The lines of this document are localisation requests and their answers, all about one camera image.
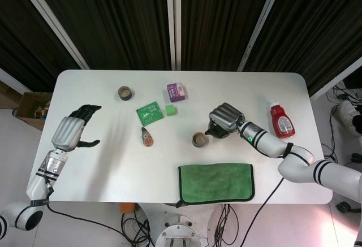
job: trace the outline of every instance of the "white table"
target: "white table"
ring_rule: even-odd
[[[187,98],[175,102],[178,113],[148,125],[154,145],[141,143],[136,109],[157,101],[165,115],[170,103],[166,85],[181,82]],[[117,90],[133,90],[122,101]],[[101,140],[94,148],[77,148],[56,182],[52,201],[175,203],[179,200],[178,166],[222,162],[251,163],[255,196],[246,203],[263,203],[281,179],[281,159],[260,155],[237,134],[218,140],[210,136],[203,148],[191,144],[192,134],[206,131],[209,113],[227,102],[260,127],[271,130],[268,101],[278,101],[291,118],[296,135],[285,141],[310,150],[315,159],[323,153],[304,79],[295,73],[86,71],[59,75],[41,136],[32,175],[46,153],[64,116],[84,104],[102,106],[87,124],[81,140]],[[269,203],[328,203],[332,191],[317,184],[285,180]]]

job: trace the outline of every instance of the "bottle label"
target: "bottle label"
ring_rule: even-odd
[[[279,118],[278,126],[282,132],[289,132],[289,131],[293,130],[292,123],[290,122],[290,120],[288,118],[286,118],[284,116]]]

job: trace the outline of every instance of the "purple box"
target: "purple box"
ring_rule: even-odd
[[[167,85],[167,91],[171,102],[176,102],[185,99],[185,91],[181,83],[173,83]]]

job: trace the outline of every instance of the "small cup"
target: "small cup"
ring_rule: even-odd
[[[131,92],[130,87],[127,87],[127,86],[120,87],[118,89],[118,95],[124,101],[127,101],[127,100],[131,99],[132,92]]]
[[[209,138],[206,137],[202,132],[196,132],[192,135],[192,144],[195,147],[203,147],[209,142]]]

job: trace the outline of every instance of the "bottle cap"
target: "bottle cap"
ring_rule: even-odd
[[[280,105],[279,102],[273,102],[270,104],[270,108]]]

